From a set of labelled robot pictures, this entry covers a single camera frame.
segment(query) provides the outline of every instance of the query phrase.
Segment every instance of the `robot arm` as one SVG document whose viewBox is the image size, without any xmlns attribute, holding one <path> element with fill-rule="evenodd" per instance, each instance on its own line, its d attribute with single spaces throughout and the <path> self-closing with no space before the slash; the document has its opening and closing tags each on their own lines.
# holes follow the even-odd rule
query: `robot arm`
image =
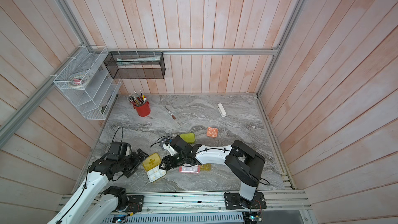
<svg viewBox="0 0 398 224">
<path fill-rule="evenodd" d="M 131 177 L 147 157 L 148 154 L 141 149 L 137 149 L 137 153 L 132 152 L 129 143 L 112 142 L 109 151 L 93 162 L 81 186 L 48 224 L 94 224 L 115 209 L 124 211 L 128 204 L 126 189 L 111 186 L 103 192 L 101 201 L 82 219 L 97 194 L 109 181 L 113 181 L 114 174 L 122 172 L 127 178 Z"/>
<path fill-rule="evenodd" d="M 265 163 L 264 157 L 259 153 L 239 140 L 232 145 L 222 147 L 208 147 L 201 144 L 191 146 L 177 136 L 165 146 L 170 155 L 163 157 L 160 169 L 170 170 L 185 163 L 225 164 L 241 180 L 239 195 L 242 205 L 250 207 Z"/>
</svg>

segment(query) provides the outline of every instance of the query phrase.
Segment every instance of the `white wire mesh shelf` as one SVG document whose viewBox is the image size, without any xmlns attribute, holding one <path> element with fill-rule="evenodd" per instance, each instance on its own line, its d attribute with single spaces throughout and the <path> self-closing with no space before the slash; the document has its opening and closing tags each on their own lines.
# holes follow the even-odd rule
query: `white wire mesh shelf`
<svg viewBox="0 0 398 224">
<path fill-rule="evenodd" d="M 115 99 L 121 82 L 112 84 L 107 69 L 100 68 L 107 49 L 101 47 L 100 52 L 90 52 L 87 47 L 73 57 L 57 75 L 54 84 L 86 119 L 104 120 L 109 112 L 107 106 Z"/>
</svg>

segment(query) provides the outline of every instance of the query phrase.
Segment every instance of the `pink pill box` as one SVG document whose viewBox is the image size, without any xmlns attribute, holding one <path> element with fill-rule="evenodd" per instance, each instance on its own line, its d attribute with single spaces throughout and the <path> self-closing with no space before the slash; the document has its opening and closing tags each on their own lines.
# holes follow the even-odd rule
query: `pink pill box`
<svg viewBox="0 0 398 224">
<path fill-rule="evenodd" d="M 181 173 L 199 173 L 200 165 L 198 164 L 195 166 L 180 166 L 180 172 Z"/>
</svg>

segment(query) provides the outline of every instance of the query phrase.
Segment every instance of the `pink wooden wall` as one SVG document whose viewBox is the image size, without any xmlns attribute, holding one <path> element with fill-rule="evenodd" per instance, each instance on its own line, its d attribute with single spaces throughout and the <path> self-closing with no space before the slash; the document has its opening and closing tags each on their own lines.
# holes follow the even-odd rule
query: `pink wooden wall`
<svg viewBox="0 0 398 224">
<path fill-rule="evenodd" d="M 67 0 L 90 44 L 109 48 L 276 47 L 297 0 Z M 165 79 L 122 93 L 257 92 L 269 56 L 165 56 Z"/>
<path fill-rule="evenodd" d="M 79 44 L 54 0 L 0 0 L 0 125 Z M 50 92 L 0 151 L 0 222 L 47 223 L 100 127 Z"/>
<path fill-rule="evenodd" d="M 319 223 L 398 223 L 397 2 L 309 0 L 261 97 Z"/>
</svg>

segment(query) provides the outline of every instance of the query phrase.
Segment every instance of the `gray marble surface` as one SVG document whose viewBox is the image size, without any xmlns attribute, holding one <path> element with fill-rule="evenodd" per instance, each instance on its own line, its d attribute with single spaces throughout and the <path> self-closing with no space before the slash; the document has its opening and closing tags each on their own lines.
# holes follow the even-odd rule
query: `gray marble surface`
<svg viewBox="0 0 398 224">
<path fill-rule="evenodd" d="M 284 189 L 255 95 L 149 95 L 148 100 L 151 112 L 147 117 L 140 117 L 125 95 L 118 97 L 89 164 L 107 152 L 120 125 L 123 126 L 123 142 L 129 142 L 133 150 L 141 148 L 149 155 L 157 152 L 161 158 L 168 152 L 157 144 L 150 148 L 154 141 L 164 135 L 174 137 L 193 132 L 195 143 L 207 146 L 243 141 L 266 159 L 262 177 L 271 185 L 260 184 L 258 189 Z M 218 103 L 222 103 L 226 110 L 224 118 L 217 109 Z M 172 119 L 165 106 L 177 117 L 176 120 Z M 218 137 L 207 137 L 207 127 L 217 127 Z M 120 141 L 121 136 L 119 130 L 115 141 Z M 227 166 L 212 164 L 211 171 L 199 174 L 184 174 L 175 168 L 151 183 L 140 165 L 129 179 L 123 176 L 116 182 L 109 182 L 107 187 L 111 185 L 125 187 L 127 192 L 231 191 L 239 190 L 240 180 Z"/>
</svg>

